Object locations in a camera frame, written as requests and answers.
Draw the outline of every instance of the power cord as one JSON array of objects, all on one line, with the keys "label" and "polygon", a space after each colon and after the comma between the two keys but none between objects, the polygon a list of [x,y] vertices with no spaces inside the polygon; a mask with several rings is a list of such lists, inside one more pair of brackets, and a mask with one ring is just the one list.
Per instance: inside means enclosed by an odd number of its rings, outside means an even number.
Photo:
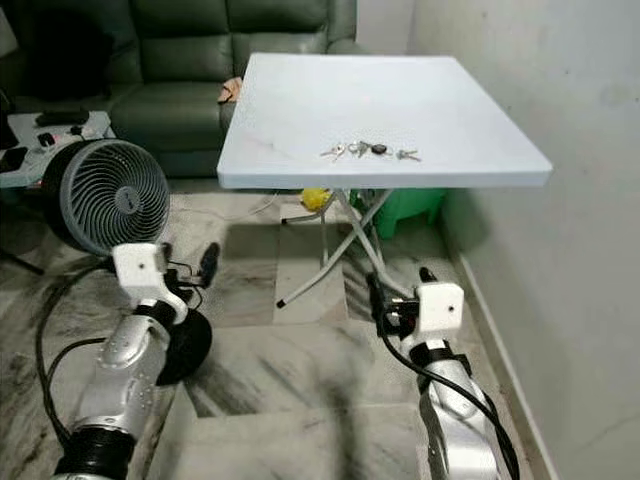
[{"label": "power cord", "polygon": [[262,212],[263,210],[266,210],[267,208],[269,208],[271,205],[273,205],[273,202],[276,201],[276,199],[278,198],[278,191],[276,190],[272,195],[271,198],[267,201],[267,203],[265,203],[264,205],[261,205],[253,210],[248,211],[247,213],[243,213],[242,215],[238,215],[238,216],[234,216],[234,217],[226,217],[224,215],[219,214],[218,212],[215,211],[209,211],[207,210],[207,213],[210,213],[211,215],[213,215],[214,217],[223,220],[225,222],[236,222],[238,220],[244,220],[245,218],[249,218],[252,217],[253,215]]},{"label": "power cord", "polygon": [[167,260],[167,263],[170,265],[178,265],[180,267],[185,267],[189,269],[189,275],[193,276],[193,268],[191,268],[191,265],[189,265],[188,263],[176,262],[174,260]]},{"label": "power cord", "polygon": [[[174,261],[171,261],[170,263],[187,267],[189,271],[191,271],[191,266],[186,263],[180,263],[180,262],[174,262]],[[44,353],[43,353],[44,330],[45,330],[45,327],[47,326],[49,318],[51,317],[51,314],[53,313],[53,310],[58,305],[60,300],[67,293],[69,293],[71,288],[74,285],[76,285],[80,280],[82,280],[84,277],[89,275],[90,273],[95,272],[96,270],[105,268],[109,264],[110,264],[110,260],[105,260],[97,264],[94,264],[90,267],[87,267],[81,270],[80,272],[76,273],[60,288],[55,290],[49,296],[49,298],[47,298],[43,306],[40,308],[40,310],[36,314],[36,324],[37,324],[36,337],[35,337],[36,371],[38,374],[40,387],[42,389],[42,397],[43,397],[45,412],[47,414],[47,417],[49,417],[49,420],[51,421],[51,425],[53,426],[53,430],[55,431],[56,437],[58,438],[60,445],[62,445],[64,449],[66,449],[67,446],[69,445],[69,440],[71,438],[71,435],[67,430],[67,428],[60,421],[60,417],[58,417],[55,403],[51,395],[51,384],[53,382],[53,376],[55,375],[58,365],[69,352],[71,352],[72,350],[78,347],[82,347],[85,345],[102,343],[106,340],[106,338],[104,337],[89,338],[85,340],[79,340],[77,342],[71,343],[70,345],[67,345],[53,359],[53,361],[51,362],[51,365],[49,366],[49,369],[47,370],[44,365]],[[194,310],[198,310],[203,303],[202,293],[200,292],[200,289],[197,286],[193,286],[192,288],[198,295],[198,303],[194,308]]]},{"label": "power cord", "polygon": [[442,385],[449,387],[451,390],[456,392],[457,394],[463,396],[466,400],[468,400],[471,404],[473,404],[478,410],[480,410],[485,417],[493,424],[496,430],[496,436],[498,438],[498,444],[500,445],[500,450],[502,451],[502,456],[504,457],[505,464],[507,465],[507,470],[509,470],[509,475],[512,480],[520,480],[520,465],[518,464],[518,456],[513,448],[513,444],[511,443],[511,439],[507,434],[506,430],[500,423],[500,419],[498,418],[498,414],[495,410],[495,405],[489,398],[489,396],[483,392],[485,398],[487,399],[487,403],[490,405],[491,409],[487,408],[480,400],[478,400],[474,395],[469,393],[466,389],[458,385],[457,383],[452,382],[448,378],[445,378],[437,373],[430,372],[427,369],[416,365],[410,360],[407,360],[398,350],[391,344],[389,340],[389,335],[387,333],[384,319],[376,319],[376,323],[378,324],[378,328],[382,334],[382,341],[384,342],[387,350],[393,355],[396,360],[402,363],[405,367],[413,370],[418,375],[425,376],[435,382],[439,382]]},{"label": "power cord", "polygon": [[58,441],[62,445],[63,448],[67,448],[69,445],[70,434],[69,431],[65,428],[65,426],[60,421],[58,414],[56,412],[55,405],[53,403],[53,398],[51,397],[50,390],[50,381],[48,380],[49,374],[53,377],[53,373],[55,372],[55,368],[53,371],[47,372],[44,366],[44,354],[42,347],[42,338],[44,336],[44,329],[47,326],[47,322],[51,317],[51,313],[55,309],[56,305],[60,301],[62,297],[64,297],[71,287],[77,284],[84,277],[89,275],[91,272],[95,272],[100,268],[103,268],[107,265],[106,262],[100,262],[98,264],[91,265],[90,267],[86,267],[80,272],[76,273],[73,277],[71,277],[66,283],[64,283],[60,288],[55,290],[49,298],[44,302],[38,313],[36,314],[36,338],[35,338],[35,354],[36,354],[36,372],[38,374],[38,380],[40,382],[40,387],[42,388],[42,397],[44,403],[44,409],[53,425],[53,429],[58,437]]}]

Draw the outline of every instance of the folding table leg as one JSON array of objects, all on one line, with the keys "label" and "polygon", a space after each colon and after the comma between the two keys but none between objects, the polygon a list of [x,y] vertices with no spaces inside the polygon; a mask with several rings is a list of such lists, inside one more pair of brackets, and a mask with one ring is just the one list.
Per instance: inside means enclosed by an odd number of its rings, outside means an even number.
[{"label": "folding table leg", "polygon": [[391,278],[387,273],[387,268],[384,262],[382,261],[381,256],[380,257],[378,256],[378,253],[375,251],[375,249],[371,245],[371,242],[369,242],[369,238],[367,237],[367,234],[364,232],[364,229],[362,228],[364,225],[366,225],[366,223],[361,224],[360,222],[358,222],[358,218],[356,217],[355,213],[353,213],[353,209],[351,208],[351,205],[349,205],[349,201],[347,200],[347,197],[344,194],[344,192],[342,190],[338,190],[336,192],[336,196],[338,197],[338,201],[342,205],[342,208],[344,208],[345,212],[347,213],[347,216],[349,217],[349,221],[353,226],[353,230],[358,236],[360,243],[362,243],[362,246],[364,247],[365,252],[367,252],[367,256],[369,257],[369,260],[371,260],[371,263],[373,264],[374,268],[378,272],[378,276],[380,277],[380,280],[382,280],[382,282],[385,285],[391,287],[396,292],[404,295],[405,297],[408,297],[408,298],[412,297],[413,294],[409,289],[400,285],[393,278]]},{"label": "folding table leg", "polygon": [[320,214],[320,231],[322,234],[322,266],[329,261],[329,242],[327,241],[327,225],[324,210]]},{"label": "folding table leg", "polygon": [[[389,198],[389,195],[391,195],[392,191],[393,190],[385,190],[384,193],[382,193],[382,195],[380,195],[380,197],[378,197],[378,199],[375,201],[375,203],[369,209],[369,211],[367,213],[365,213],[365,215],[362,217],[362,220],[360,222],[358,222],[358,219],[355,217],[355,215],[351,211],[351,206],[347,202],[347,206],[348,206],[347,210],[351,213],[351,215],[355,219],[355,224],[352,221],[351,222],[352,225],[354,225],[354,226],[358,225],[360,227],[360,230],[362,230],[362,225],[366,225],[367,223],[369,223],[371,221],[371,219],[376,214],[376,212],[378,210],[380,210],[382,205],[384,205],[385,200],[387,198]],[[341,193],[342,196],[344,197],[344,192],[342,192],[341,190],[337,190],[336,192],[334,192],[334,194],[331,196],[332,198],[330,198],[329,200],[333,201],[335,199],[337,193]],[[356,234],[356,230],[354,228],[349,233],[349,235],[347,235],[347,237],[342,241],[340,246],[338,246],[336,251],[333,252],[331,257],[329,257],[329,260],[327,262],[325,262],[324,266],[318,271],[318,273],[316,273],[311,279],[309,279],[303,285],[298,287],[297,290],[291,292],[286,297],[281,298],[280,300],[278,300],[278,302],[276,303],[276,306],[278,308],[284,307],[287,303],[290,303],[291,301],[295,300],[297,297],[302,295],[304,292],[306,292],[311,287],[313,287],[316,283],[318,283],[320,280],[322,280],[324,278],[324,276],[327,273],[329,273],[329,271],[331,271],[331,269],[337,263],[337,261],[340,259],[340,257],[342,257],[342,255],[347,250],[347,248],[349,248],[349,245],[351,245],[351,243],[356,239],[356,236],[357,236],[357,234]]]},{"label": "folding table leg", "polygon": [[280,223],[282,223],[282,225],[286,225],[288,223],[306,222],[307,220],[313,220],[315,218],[318,218],[324,215],[324,213],[331,206],[331,204],[335,199],[336,199],[336,194],[334,192],[331,194],[331,196],[327,200],[327,203],[325,203],[324,206],[317,212],[312,213],[311,215],[302,215],[300,217],[283,218],[282,220],[280,220]]}]

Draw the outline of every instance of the yellow object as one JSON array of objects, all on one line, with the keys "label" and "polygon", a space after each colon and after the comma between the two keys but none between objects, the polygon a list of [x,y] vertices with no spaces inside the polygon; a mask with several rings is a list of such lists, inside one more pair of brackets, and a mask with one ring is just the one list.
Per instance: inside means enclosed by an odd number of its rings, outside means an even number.
[{"label": "yellow object", "polygon": [[305,188],[302,191],[302,204],[311,212],[320,210],[329,200],[331,192],[327,188]]}]

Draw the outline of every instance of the green sofa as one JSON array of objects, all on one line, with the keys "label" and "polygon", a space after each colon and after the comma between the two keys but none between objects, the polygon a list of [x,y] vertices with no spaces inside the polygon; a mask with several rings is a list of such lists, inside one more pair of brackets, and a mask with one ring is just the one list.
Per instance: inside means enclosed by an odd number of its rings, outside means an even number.
[{"label": "green sofa", "polygon": [[41,101],[22,90],[25,54],[0,60],[0,86],[16,110],[107,110],[117,136],[152,152],[170,177],[215,175],[234,111],[217,98],[224,81],[244,75],[252,52],[363,53],[356,0],[14,2],[7,14],[21,45],[28,16],[52,3],[79,5],[115,39],[108,98]]}]

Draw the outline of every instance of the green plastic stool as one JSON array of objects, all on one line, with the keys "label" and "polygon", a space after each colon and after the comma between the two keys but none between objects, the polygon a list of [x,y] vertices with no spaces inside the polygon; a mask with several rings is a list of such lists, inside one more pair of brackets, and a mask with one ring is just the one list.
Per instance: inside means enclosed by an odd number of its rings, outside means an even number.
[{"label": "green plastic stool", "polygon": [[[395,190],[376,213],[374,224],[378,236],[388,240],[396,231],[396,223],[403,218],[429,212],[427,224],[431,225],[438,215],[446,190],[442,188],[403,188]],[[357,191],[351,191],[350,203],[360,211],[366,210]]]}]

